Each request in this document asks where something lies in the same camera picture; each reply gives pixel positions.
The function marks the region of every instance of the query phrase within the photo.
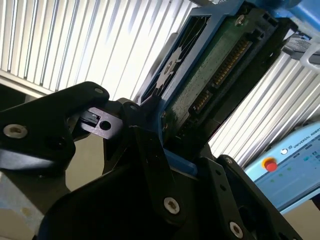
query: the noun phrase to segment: black plastic part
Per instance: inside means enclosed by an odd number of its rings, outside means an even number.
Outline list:
[[[0,169],[37,175],[62,173],[76,150],[67,119],[108,100],[105,89],[84,82],[0,112]],[[10,124],[25,126],[27,135],[21,139],[6,136],[3,129]]]
[[[210,226],[198,224],[197,195],[193,192],[198,181],[177,172],[172,174],[186,201],[183,206],[188,218],[181,227],[155,214],[141,168],[126,164],[57,201],[44,217],[37,239],[199,239],[199,228]]]
[[[223,167],[206,157],[197,159],[196,165],[202,187],[207,189],[212,201],[212,205],[207,205],[208,212],[215,213],[221,226],[220,235],[226,236],[226,239],[238,239],[230,231],[230,222],[233,222],[242,230],[242,239],[254,240],[243,224]]]
[[[256,239],[279,239],[280,235],[287,239],[302,239],[231,157],[221,155],[216,162],[224,169],[246,229],[254,232]]]
[[[122,156],[130,157],[130,163],[57,201],[41,223],[38,240],[237,240],[230,222],[241,228],[243,240],[253,240],[253,234],[259,240],[281,239],[279,236],[301,240],[237,163],[225,155],[217,162],[198,159],[199,179],[171,171],[186,218],[179,227],[168,224],[154,212],[146,175],[133,160],[139,159],[134,149]]]

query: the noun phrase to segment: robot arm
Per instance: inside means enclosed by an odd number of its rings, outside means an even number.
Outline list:
[[[85,82],[0,113],[0,168],[44,215],[37,239],[301,239],[231,157],[200,154],[196,176],[170,167],[145,106]],[[104,138],[106,173],[60,191],[88,133]]]

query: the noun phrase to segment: blue robot part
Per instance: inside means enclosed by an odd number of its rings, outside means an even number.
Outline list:
[[[275,18],[296,17],[320,32],[320,1],[318,0],[249,0],[266,9]]]
[[[264,168],[267,159],[276,162],[275,171]],[[320,122],[291,133],[245,172],[282,214],[319,194]]]

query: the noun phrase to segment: bolt head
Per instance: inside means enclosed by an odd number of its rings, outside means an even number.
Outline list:
[[[232,164],[232,163],[233,163],[232,160],[231,160],[229,157],[226,157],[225,160],[226,160],[226,162],[227,162],[228,164]]]
[[[23,139],[28,134],[25,126],[19,124],[9,124],[4,127],[3,133],[12,139]]]
[[[178,202],[172,197],[166,197],[163,201],[165,209],[171,214],[178,214],[180,212],[180,207]]]
[[[235,25],[235,26],[242,25],[242,24],[244,23],[245,19],[246,19],[246,16],[245,16],[245,15],[240,15],[240,16],[235,20],[234,25]]]
[[[94,89],[98,94],[103,94],[104,93],[104,91],[102,91],[100,88],[95,88]]]
[[[242,239],[244,237],[244,233],[242,232],[242,229],[239,227],[238,224],[236,224],[235,222],[231,221],[229,223],[229,227],[231,232],[238,238],[238,239]]]

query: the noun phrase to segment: blue plastic frame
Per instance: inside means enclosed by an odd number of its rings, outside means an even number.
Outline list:
[[[313,28],[320,31],[320,8],[314,7],[319,6],[320,2],[316,2],[317,0],[247,0],[255,4],[258,7],[264,8],[268,10],[274,17],[283,18],[283,17],[297,17],[305,23],[308,23]],[[158,133],[161,143],[163,143],[163,133],[162,133],[162,123],[161,123],[161,115],[171,102],[172,98],[175,96],[179,88],[187,79],[188,74],[190,73],[192,67],[195,65],[202,52],[209,44],[212,37],[215,35],[216,31],[224,21],[227,16],[234,16],[244,0],[230,0],[217,5],[209,5],[205,7],[194,8],[191,10],[189,14],[189,18],[184,24],[181,33],[184,32],[190,17],[192,16],[210,16],[210,21],[205,27],[204,31],[196,41],[194,47],[181,64],[179,71],[174,76],[171,83],[168,85],[167,89],[164,91],[161,96],[161,101],[155,111],[155,114],[151,117],[151,121],[149,122],[150,128]],[[173,45],[171,46],[170,53],[178,44],[182,34],[179,34]],[[148,90],[152,87],[152,85],[156,81],[156,76],[160,73],[161,69],[164,67],[166,62],[168,61],[170,54],[162,60],[160,66],[157,71],[152,76],[151,80],[148,82],[144,82],[142,87],[138,92],[138,103],[141,103],[141,99],[148,92]],[[165,150],[166,157],[168,159],[169,164],[178,169],[181,172],[196,176],[197,175],[197,167],[193,163],[183,159],[182,157]]]
[[[161,115],[177,93],[181,85],[185,82],[188,77],[188,74],[192,70],[192,67],[196,64],[199,57],[203,53],[206,46],[210,43],[211,39],[215,35],[216,31],[218,30],[219,26],[222,24],[224,19],[227,16],[234,16],[240,6],[243,4],[244,0],[231,0],[228,2],[224,2],[223,4],[218,5],[209,5],[206,7],[194,8],[191,10],[190,15],[186,23],[184,24],[181,33],[184,32],[190,17],[192,16],[210,16],[210,21],[207,23],[205,29],[203,30],[202,34],[199,36],[198,40],[196,41],[194,47],[191,49],[188,56],[185,58],[183,63],[181,64],[179,71],[174,76],[173,80],[170,82],[166,90],[164,91],[161,101],[155,111],[155,114],[151,118],[151,125],[149,126],[152,130],[158,133],[161,143],[163,144],[163,134],[162,134],[162,123],[161,123]],[[170,53],[172,49],[179,43],[182,34],[179,34],[175,42],[173,43]],[[145,82],[138,95],[140,96],[139,101],[143,98],[143,96],[148,92],[148,89],[152,87],[155,83],[156,76],[160,73],[161,69],[164,67],[166,62],[168,61],[170,55],[168,54],[161,62],[160,66],[158,67],[157,71],[152,76],[151,81]],[[192,162],[185,160],[184,158],[165,150],[165,154],[167,160],[173,168],[186,173],[192,176],[197,175],[197,167]]]

